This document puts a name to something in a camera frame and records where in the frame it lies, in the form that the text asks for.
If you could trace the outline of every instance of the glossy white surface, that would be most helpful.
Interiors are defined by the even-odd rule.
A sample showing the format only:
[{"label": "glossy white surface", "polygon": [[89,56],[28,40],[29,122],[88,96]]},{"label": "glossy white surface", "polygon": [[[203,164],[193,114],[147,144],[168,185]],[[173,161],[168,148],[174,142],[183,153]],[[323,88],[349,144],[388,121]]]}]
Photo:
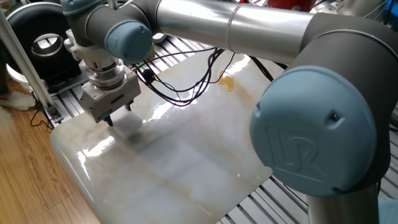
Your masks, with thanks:
[{"label": "glossy white surface", "polygon": [[[177,89],[190,86],[204,74],[208,54],[159,76]],[[212,80],[230,57],[226,52],[217,60]],[[282,72],[263,63],[274,77]],[[55,128],[54,151],[103,223],[214,224],[269,178],[248,131],[269,81],[245,55],[236,55],[226,72],[232,91],[212,84],[184,108],[142,85],[132,110],[143,124],[127,139],[86,114]]]}]

